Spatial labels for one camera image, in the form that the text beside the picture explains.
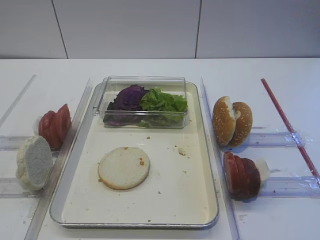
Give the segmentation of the green lettuce leaf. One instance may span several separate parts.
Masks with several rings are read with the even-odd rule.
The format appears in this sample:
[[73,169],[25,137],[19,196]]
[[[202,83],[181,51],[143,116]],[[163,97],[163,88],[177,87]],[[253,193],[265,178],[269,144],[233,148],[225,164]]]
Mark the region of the green lettuce leaf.
[[151,88],[139,104],[144,111],[174,112],[176,110],[173,96],[162,92],[159,88]]

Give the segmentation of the green lettuce in container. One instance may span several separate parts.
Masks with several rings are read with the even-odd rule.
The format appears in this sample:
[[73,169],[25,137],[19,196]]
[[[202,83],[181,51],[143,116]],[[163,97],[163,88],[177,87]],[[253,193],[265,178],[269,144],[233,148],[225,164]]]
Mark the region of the green lettuce in container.
[[180,127],[184,121],[184,113],[188,110],[188,103],[182,95],[171,94],[174,100],[175,111],[160,111],[147,115],[146,121],[155,127]]

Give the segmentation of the red meat patty slices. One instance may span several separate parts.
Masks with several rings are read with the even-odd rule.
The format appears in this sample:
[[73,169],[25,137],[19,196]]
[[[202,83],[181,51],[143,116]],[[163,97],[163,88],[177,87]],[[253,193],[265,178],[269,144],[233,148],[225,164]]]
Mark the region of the red meat patty slices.
[[227,151],[223,154],[223,168],[232,199],[242,201],[258,195],[262,178],[252,160]]

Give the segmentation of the left tomato slices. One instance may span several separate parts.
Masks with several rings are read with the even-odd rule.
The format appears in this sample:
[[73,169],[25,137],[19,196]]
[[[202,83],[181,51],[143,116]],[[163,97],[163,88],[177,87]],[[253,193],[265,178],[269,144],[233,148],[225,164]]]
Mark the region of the left tomato slices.
[[38,123],[38,134],[45,138],[51,149],[59,150],[72,126],[68,104],[64,104],[57,112],[50,110]]

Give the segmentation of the white wedge behind patties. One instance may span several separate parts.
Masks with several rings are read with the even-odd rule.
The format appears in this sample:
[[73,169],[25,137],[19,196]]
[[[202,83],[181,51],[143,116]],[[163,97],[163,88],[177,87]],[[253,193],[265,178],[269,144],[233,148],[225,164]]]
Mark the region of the white wedge behind patties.
[[270,169],[267,165],[267,162],[262,157],[255,159],[253,162],[259,171],[260,186],[262,187],[265,184],[265,182],[268,180],[268,178],[270,177],[270,174],[271,174]]

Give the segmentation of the purple cabbage leaf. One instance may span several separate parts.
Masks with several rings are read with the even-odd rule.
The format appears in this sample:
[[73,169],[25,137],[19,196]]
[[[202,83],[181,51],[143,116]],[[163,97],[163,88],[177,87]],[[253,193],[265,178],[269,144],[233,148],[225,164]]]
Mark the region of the purple cabbage leaf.
[[131,85],[121,90],[113,102],[110,102],[107,111],[112,111],[104,115],[103,123],[109,126],[125,126],[137,123],[141,120],[138,115],[115,114],[114,111],[142,111],[140,101],[149,90],[137,84]]

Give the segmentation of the clear plastic container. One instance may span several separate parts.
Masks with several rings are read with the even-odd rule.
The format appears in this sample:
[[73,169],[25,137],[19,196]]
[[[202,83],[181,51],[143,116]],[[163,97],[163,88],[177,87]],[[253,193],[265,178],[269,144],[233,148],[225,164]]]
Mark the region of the clear plastic container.
[[185,126],[186,118],[188,115],[188,104],[187,112],[183,115],[183,122],[180,127],[161,127],[151,126],[147,123],[147,116],[160,114],[161,112],[152,111],[114,111],[115,114],[120,115],[134,115],[140,116],[141,119],[137,123],[131,123],[123,126],[112,126],[106,125],[103,122],[105,114],[110,114],[112,111],[107,111],[107,107],[110,102],[113,102],[117,97],[117,94],[125,88],[131,85],[138,85],[144,87],[145,90],[159,88],[163,93],[174,94],[183,96],[187,101],[186,81],[183,77],[146,77],[146,76],[109,76],[103,80],[100,87],[98,88],[98,97],[95,104],[93,105],[94,113],[99,115],[100,123],[105,127],[136,127],[136,128],[173,128],[180,129]]

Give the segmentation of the bottom bun slice on tray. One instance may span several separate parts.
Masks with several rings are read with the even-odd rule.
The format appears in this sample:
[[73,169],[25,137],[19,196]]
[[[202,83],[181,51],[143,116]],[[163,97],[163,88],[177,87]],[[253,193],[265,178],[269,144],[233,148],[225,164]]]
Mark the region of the bottom bun slice on tray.
[[141,184],[149,175],[151,162],[138,147],[118,147],[99,162],[99,180],[115,190],[128,190]]

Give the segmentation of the sesame bun front half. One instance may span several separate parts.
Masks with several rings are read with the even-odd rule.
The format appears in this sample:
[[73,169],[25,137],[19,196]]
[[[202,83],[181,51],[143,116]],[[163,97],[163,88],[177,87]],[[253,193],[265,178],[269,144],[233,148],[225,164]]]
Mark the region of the sesame bun front half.
[[229,96],[220,97],[212,112],[212,125],[216,140],[221,146],[227,146],[236,130],[236,117]]

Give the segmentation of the sesame bun half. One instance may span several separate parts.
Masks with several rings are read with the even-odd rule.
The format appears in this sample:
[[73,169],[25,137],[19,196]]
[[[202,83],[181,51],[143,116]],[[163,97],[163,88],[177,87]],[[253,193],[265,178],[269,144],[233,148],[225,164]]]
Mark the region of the sesame bun half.
[[236,130],[236,117],[229,96],[220,97],[212,112],[212,125],[216,140],[221,146],[227,146]]
[[251,132],[253,114],[250,106],[245,102],[234,102],[232,106],[235,112],[235,131],[228,145],[238,147],[245,142]]

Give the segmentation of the cream metal tray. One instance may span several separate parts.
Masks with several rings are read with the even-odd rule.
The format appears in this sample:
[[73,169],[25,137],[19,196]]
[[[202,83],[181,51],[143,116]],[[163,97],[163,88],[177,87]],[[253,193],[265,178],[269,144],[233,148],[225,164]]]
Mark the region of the cream metal tray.
[[[203,229],[216,223],[219,205],[198,89],[186,83],[184,128],[104,127],[94,114],[97,85],[61,173],[49,214],[66,228]],[[138,147],[150,159],[146,180],[114,190],[99,180],[98,165],[118,147]],[[180,155],[183,148],[186,155]]]

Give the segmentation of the sesame bun rear half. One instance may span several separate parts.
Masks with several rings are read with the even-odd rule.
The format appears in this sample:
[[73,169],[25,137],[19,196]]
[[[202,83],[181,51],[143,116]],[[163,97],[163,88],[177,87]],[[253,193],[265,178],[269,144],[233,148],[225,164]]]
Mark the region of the sesame bun rear half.
[[245,142],[251,132],[253,114],[250,106],[245,102],[234,102],[232,106],[235,112],[235,131],[228,145],[238,147]]

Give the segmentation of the red plastic rod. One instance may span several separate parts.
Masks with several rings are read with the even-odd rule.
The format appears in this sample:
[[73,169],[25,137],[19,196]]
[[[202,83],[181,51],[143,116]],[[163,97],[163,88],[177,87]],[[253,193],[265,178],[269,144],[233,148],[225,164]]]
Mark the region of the red plastic rod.
[[304,146],[301,144],[300,139],[297,137],[296,132],[294,131],[294,128],[292,127],[290,121],[288,120],[287,116],[285,115],[284,111],[282,110],[279,102],[277,101],[275,95],[273,94],[272,90],[270,89],[267,81],[264,78],[260,79],[265,90],[267,91],[271,101],[273,102],[276,110],[278,111],[283,123],[285,124],[287,130],[289,131],[291,137],[293,138],[300,154],[302,155],[305,163],[307,164],[311,174],[315,177],[316,181],[318,184],[320,184],[320,174],[317,171],[315,165],[313,164],[311,158],[309,157],[307,151],[305,150]]

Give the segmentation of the pale bun half left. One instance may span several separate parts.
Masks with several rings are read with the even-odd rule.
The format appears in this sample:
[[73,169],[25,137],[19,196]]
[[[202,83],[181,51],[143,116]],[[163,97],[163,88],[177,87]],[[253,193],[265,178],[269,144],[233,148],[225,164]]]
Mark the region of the pale bun half left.
[[53,167],[51,149],[45,138],[29,137],[16,156],[16,176],[30,192],[42,189]]

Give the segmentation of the clear holder upper right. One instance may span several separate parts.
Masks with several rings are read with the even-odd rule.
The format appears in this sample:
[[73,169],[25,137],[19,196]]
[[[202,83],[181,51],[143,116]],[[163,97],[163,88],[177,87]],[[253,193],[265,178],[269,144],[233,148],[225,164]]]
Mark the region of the clear holder upper right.
[[253,132],[242,145],[257,148],[295,148],[304,147],[305,141],[297,132]]

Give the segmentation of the clear holder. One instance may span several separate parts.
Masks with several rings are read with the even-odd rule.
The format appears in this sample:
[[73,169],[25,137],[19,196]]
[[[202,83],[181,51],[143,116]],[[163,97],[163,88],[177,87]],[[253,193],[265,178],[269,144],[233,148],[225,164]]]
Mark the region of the clear holder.
[[253,132],[242,145],[257,148],[295,148],[304,147],[305,141],[297,132]]
[[31,193],[23,188],[17,178],[0,179],[1,199],[36,198],[38,196],[39,193]]
[[320,181],[313,176],[270,177],[262,186],[259,197],[319,198]]
[[0,151],[17,151],[31,136],[0,136]]

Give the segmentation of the clear holder lower right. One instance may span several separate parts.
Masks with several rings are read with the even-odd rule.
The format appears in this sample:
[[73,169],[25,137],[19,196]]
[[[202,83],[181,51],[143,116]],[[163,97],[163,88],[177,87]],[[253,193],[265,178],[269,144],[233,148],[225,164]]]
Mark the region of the clear holder lower right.
[[262,186],[259,197],[319,198],[320,181],[313,176],[270,177]]

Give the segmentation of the clear holder upper left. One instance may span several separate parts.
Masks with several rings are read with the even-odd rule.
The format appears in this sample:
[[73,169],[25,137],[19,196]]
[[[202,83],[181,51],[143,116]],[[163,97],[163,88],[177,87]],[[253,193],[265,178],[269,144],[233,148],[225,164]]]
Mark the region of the clear holder upper left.
[[31,136],[0,136],[0,151],[17,151]]

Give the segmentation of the clear rod far left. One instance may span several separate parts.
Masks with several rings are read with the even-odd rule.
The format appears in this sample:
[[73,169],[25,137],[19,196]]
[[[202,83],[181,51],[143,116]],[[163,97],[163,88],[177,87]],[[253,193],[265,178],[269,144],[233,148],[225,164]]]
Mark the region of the clear rod far left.
[[5,113],[2,115],[2,117],[0,118],[0,126],[2,126],[4,124],[4,122],[6,121],[6,119],[8,118],[8,116],[11,114],[11,112],[13,111],[13,109],[16,107],[16,105],[19,103],[19,101],[21,100],[21,98],[24,96],[24,94],[26,93],[26,91],[28,90],[28,88],[31,86],[31,84],[34,82],[34,80],[37,78],[36,74],[33,74],[32,77],[29,79],[29,81],[25,84],[25,86],[22,88],[22,90],[20,91],[20,93],[17,95],[17,97],[13,100],[13,102],[10,104],[10,106],[7,108],[7,110],[5,111]]

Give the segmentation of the clear holder lower left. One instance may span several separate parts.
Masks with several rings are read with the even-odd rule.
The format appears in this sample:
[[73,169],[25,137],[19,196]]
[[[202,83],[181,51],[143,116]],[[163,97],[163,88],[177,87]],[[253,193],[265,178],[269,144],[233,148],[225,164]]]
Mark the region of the clear holder lower left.
[[1,199],[36,198],[38,196],[39,193],[31,193],[23,188],[17,178],[0,179]]

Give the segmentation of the clear rail left of tray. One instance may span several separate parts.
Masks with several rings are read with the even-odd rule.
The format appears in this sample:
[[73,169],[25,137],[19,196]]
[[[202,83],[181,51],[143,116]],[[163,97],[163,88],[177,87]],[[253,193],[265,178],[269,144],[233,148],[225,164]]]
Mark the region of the clear rail left of tray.
[[58,157],[50,172],[47,183],[43,191],[41,192],[38,205],[35,209],[32,220],[30,222],[30,225],[24,237],[26,240],[36,240],[38,238],[43,221],[45,219],[48,208],[50,206],[51,199],[54,195],[56,185],[60,178],[61,172],[64,168],[65,161],[71,150],[78,128],[81,125],[82,116],[85,112],[87,103],[90,99],[92,89],[93,89],[93,83],[92,83],[92,80],[89,79],[86,83],[84,92],[81,96],[80,102],[73,116],[71,128],[69,129],[66,139],[64,141],[64,144],[62,145],[59,151]]

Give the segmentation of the clear rail of tray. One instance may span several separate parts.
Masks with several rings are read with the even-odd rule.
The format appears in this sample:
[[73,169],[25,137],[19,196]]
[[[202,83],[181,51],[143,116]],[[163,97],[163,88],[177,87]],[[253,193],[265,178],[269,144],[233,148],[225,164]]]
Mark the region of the clear rail of tray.
[[208,131],[211,138],[211,145],[212,145],[215,162],[216,162],[218,181],[221,188],[220,192],[224,200],[226,215],[229,223],[231,239],[240,240],[241,238],[239,235],[237,221],[234,214],[234,208],[233,208],[233,204],[227,188],[227,181],[225,178],[225,172],[224,172],[224,166],[223,166],[223,155],[220,151],[219,145],[216,141],[216,137],[214,134],[213,124],[212,124],[212,111],[209,106],[208,95],[207,95],[206,87],[205,87],[202,76],[200,77],[200,90],[201,90],[203,107],[205,111],[205,118],[208,125]]
[[61,172],[64,168],[65,161],[71,150],[78,128],[81,125],[82,116],[85,112],[87,103],[90,99],[92,89],[93,89],[93,83],[92,83],[92,80],[89,79],[86,83],[84,92],[81,96],[80,102],[73,116],[71,128],[69,129],[66,139],[64,141],[64,144],[62,145],[59,151],[58,157],[50,172],[47,183],[43,191],[41,192],[38,205],[35,209],[32,220],[30,222],[30,225],[24,237],[26,240],[36,240],[38,238],[43,221],[45,219],[48,208],[50,206],[51,199],[54,195],[56,185],[60,178]]

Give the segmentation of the clear rail right of tray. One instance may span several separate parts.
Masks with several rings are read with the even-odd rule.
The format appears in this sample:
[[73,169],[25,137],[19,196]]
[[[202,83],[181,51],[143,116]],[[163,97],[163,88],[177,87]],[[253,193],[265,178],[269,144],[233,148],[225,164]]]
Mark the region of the clear rail right of tray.
[[234,214],[234,208],[233,208],[233,204],[227,188],[227,181],[225,178],[225,172],[224,172],[224,166],[223,166],[223,155],[220,151],[219,145],[216,141],[216,137],[214,134],[213,124],[212,124],[212,111],[209,106],[208,95],[207,95],[206,87],[205,87],[202,76],[200,77],[200,90],[201,90],[203,107],[205,111],[205,118],[208,125],[208,131],[211,138],[211,145],[212,145],[215,162],[216,162],[218,181],[221,188],[220,192],[224,200],[226,215],[229,223],[231,239],[240,240],[241,238],[239,235],[237,221]]

